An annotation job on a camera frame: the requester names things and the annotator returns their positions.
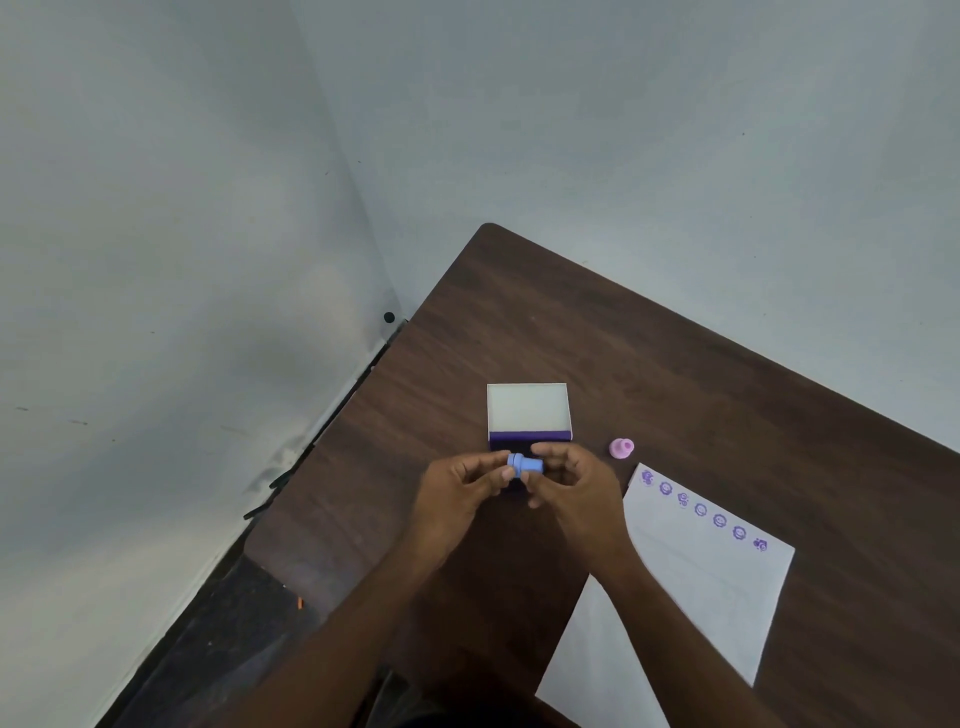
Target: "floor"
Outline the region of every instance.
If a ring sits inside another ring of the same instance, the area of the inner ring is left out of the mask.
[[[319,626],[316,612],[231,551],[98,728],[200,728]]]

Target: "right hand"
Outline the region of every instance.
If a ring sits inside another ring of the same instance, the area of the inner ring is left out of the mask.
[[[612,468],[573,443],[536,443],[531,450],[543,458],[547,475],[524,472],[520,476],[532,494],[529,505],[550,506],[567,542],[590,573],[597,575],[619,556],[633,553],[623,495]]]

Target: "wooden table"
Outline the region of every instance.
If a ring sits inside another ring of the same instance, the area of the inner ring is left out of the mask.
[[[495,225],[247,553],[328,613],[399,533],[427,462],[485,448],[487,383],[514,381],[567,382],[578,442],[629,436],[633,461],[797,549],[756,681],[789,724],[960,724],[960,454]],[[626,483],[632,461],[613,464]],[[529,696],[585,578],[547,509],[488,501],[391,660],[441,694],[484,674]]]

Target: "white wall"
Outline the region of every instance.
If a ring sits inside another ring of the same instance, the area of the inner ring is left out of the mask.
[[[493,221],[960,449],[956,0],[293,5],[408,314]]]
[[[272,0],[0,0],[0,723],[91,725],[396,297]]]

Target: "finger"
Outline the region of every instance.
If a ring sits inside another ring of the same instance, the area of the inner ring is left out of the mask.
[[[500,495],[500,491],[507,487],[514,477],[514,469],[511,467],[500,468],[480,477],[479,480],[469,483],[467,486],[470,499],[475,505],[480,505],[490,496]]]
[[[506,465],[509,455],[510,451],[507,449],[496,452],[467,452],[451,457],[450,465],[461,482],[467,483],[494,468]]]
[[[523,481],[527,486],[527,490],[539,498],[541,502],[553,503],[558,497],[561,497],[563,491],[566,490],[566,486],[561,485],[560,483],[551,480],[540,473],[524,474],[527,476],[527,479]]]
[[[558,468],[583,475],[589,463],[594,459],[592,453],[574,443],[535,443],[530,450],[552,462],[562,461]]]

